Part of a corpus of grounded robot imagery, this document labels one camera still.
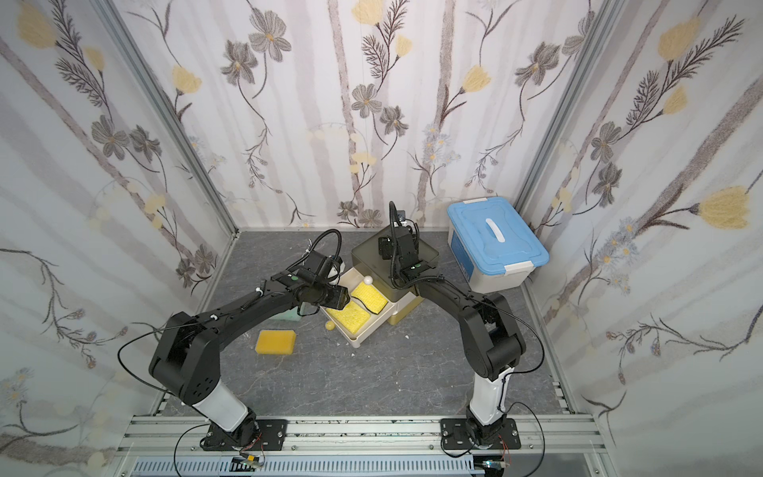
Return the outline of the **olive green drawer cabinet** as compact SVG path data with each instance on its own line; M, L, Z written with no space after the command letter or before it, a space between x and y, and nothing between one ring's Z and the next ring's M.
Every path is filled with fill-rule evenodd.
M399 302L401 311L388 322L397 324L423 300L443 292L442 277L435 273L439 253L426 242L418 241L419 262L412 268L393 268L391 260L380 256L379 237L390 237L391 227L384 228L352 250L352 264L357 272L369 276L386 298Z

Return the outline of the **green sponge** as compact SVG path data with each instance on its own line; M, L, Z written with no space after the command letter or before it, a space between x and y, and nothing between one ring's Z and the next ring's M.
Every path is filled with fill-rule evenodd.
M280 314L277 314L276 316L272 317L272 320L275 321L288 321L288 322L299 322L301 320L302 316L299 313L298 308L292 308L290 310L286 310L284 312L281 312Z

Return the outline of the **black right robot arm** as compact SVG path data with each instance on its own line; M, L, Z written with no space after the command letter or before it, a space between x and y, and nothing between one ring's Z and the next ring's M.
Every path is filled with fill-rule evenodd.
M378 239L381 259L389 265L387 282L437 305L458 324L465 358L475 373L466 429L473 445L487 447L499 439L506 420L505 399L512 373L527 351L526 341L500 293L472 292L434 273L419 255L415 229L391 225Z

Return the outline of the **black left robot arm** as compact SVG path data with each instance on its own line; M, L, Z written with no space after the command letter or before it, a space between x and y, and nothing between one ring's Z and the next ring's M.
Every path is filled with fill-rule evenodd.
M173 315L149 363L151 377L210 421L204 451L251 449L262 437L256 413L222 381L221 354L244 333L303 304L342 309L347 287L280 272L258 290L197 315Z

